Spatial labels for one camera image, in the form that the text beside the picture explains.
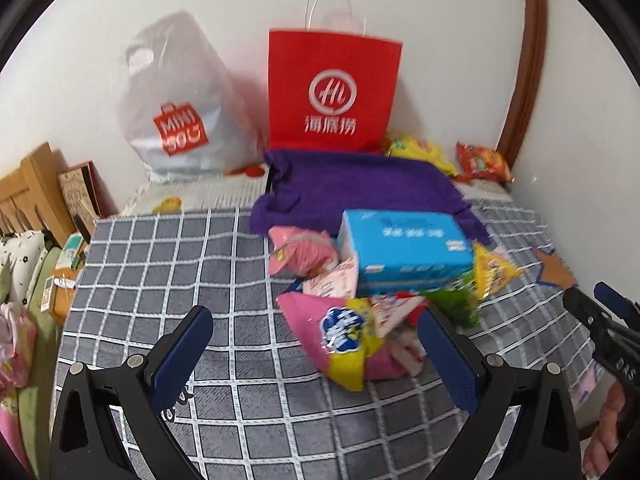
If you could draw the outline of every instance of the wooden bed frame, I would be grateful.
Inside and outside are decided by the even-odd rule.
[[[27,155],[0,180],[0,232],[49,230],[62,247],[76,231],[60,191],[60,163],[48,142]]]

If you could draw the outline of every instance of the blue tissue package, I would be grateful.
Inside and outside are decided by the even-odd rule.
[[[473,267],[471,243],[444,213],[350,209],[338,247],[358,259],[358,297],[443,288]]]

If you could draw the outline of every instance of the white plastic bag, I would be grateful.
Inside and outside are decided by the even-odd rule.
[[[244,102],[190,14],[172,14],[141,31],[126,61],[120,125],[152,181],[228,173],[262,160]]]

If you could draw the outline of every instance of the grid pattern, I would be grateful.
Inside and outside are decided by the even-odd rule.
[[[495,243],[526,268],[481,305],[469,333],[482,353],[516,366],[563,365],[575,390],[591,366],[588,332],[564,314],[558,291],[537,285],[536,246],[552,248],[537,213],[480,200],[474,211]],[[214,333],[167,425],[204,478],[425,478],[466,414],[428,361],[415,379],[369,381],[351,393],[319,374],[277,309],[292,280],[270,278],[270,246],[251,235],[247,210],[101,222],[66,322],[56,397],[69,365],[121,364],[146,353],[193,304]],[[479,474],[490,478],[506,445],[510,412]],[[116,425],[141,478],[152,478],[122,410]]]

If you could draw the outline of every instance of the green bed sheet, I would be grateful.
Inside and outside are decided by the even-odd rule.
[[[62,327],[40,311],[45,280],[52,275],[62,251],[52,248],[45,258],[28,305],[31,320],[38,328],[29,386],[18,391],[18,416],[22,442],[37,478],[49,477],[49,410]]]

